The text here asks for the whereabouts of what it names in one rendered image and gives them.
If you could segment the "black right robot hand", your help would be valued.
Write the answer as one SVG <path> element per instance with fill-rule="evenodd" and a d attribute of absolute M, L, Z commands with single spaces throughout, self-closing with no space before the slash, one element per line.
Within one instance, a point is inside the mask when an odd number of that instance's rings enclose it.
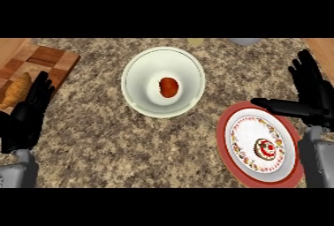
<path fill-rule="evenodd" d="M 272 114 L 300 118 L 307 126 L 321 126 L 334 132 L 334 86 L 324 80 L 316 60 L 306 49 L 297 53 L 288 71 L 299 101 L 253 98 L 250 103 Z"/>

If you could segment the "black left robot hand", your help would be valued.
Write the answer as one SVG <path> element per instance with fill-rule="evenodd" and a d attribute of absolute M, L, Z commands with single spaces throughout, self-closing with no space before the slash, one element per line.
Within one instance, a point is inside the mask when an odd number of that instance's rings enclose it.
<path fill-rule="evenodd" d="M 40 72 L 28 90 L 28 97 L 13 108 L 10 114 L 0 111 L 2 153 L 31 149 L 38 143 L 46 109 L 55 91 L 49 74 Z"/>

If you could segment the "red rimmed patterned plate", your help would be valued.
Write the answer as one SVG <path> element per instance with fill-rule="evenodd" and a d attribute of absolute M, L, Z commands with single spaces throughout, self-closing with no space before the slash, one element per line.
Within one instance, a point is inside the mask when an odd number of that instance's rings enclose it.
<path fill-rule="evenodd" d="M 300 136 L 290 121 L 250 102 L 232 104 L 217 121 L 217 150 L 229 172 L 248 187 L 296 187 L 304 171 Z"/>

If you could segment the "red tomato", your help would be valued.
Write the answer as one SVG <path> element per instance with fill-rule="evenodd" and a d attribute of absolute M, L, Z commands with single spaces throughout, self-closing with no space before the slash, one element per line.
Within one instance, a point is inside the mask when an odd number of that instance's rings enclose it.
<path fill-rule="evenodd" d="M 176 79 L 163 78 L 160 81 L 160 89 L 161 89 L 161 96 L 164 98 L 173 98 L 179 91 L 179 84 Z"/>

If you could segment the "white bowl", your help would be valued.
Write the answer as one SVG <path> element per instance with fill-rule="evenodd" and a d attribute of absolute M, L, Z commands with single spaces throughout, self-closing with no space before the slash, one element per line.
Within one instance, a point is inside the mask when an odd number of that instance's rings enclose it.
<path fill-rule="evenodd" d="M 121 75 L 121 91 L 129 106 L 145 116 L 182 115 L 197 105 L 204 90 L 204 69 L 185 50 L 155 47 L 130 59 Z"/>

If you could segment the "golden croissant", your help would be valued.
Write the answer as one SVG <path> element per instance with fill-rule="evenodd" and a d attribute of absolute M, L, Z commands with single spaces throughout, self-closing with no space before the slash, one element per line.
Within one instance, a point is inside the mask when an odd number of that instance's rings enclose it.
<path fill-rule="evenodd" d="M 22 102 L 28 95 L 28 90 L 31 88 L 33 81 L 27 72 L 24 72 L 6 89 L 4 99 L 0 103 L 0 109 L 7 107 L 15 107 L 19 102 Z"/>

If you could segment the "checkered wooden cutting board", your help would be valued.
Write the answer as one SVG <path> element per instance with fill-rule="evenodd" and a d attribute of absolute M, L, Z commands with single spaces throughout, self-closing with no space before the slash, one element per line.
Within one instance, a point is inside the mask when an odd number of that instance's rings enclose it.
<path fill-rule="evenodd" d="M 59 90 L 80 56 L 70 50 L 27 44 L 0 69 L 0 102 L 6 96 L 6 89 L 16 77 L 27 72 L 31 79 L 44 71 L 49 74 L 55 90 Z"/>

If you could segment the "pale grey object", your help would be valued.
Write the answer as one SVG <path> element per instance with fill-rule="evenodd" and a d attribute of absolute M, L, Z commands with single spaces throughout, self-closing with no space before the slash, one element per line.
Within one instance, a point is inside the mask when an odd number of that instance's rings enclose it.
<path fill-rule="evenodd" d="M 260 42 L 260 38 L 229 38 L 231 42 L 237 43 L 241 46 L 250 46 Z"/>

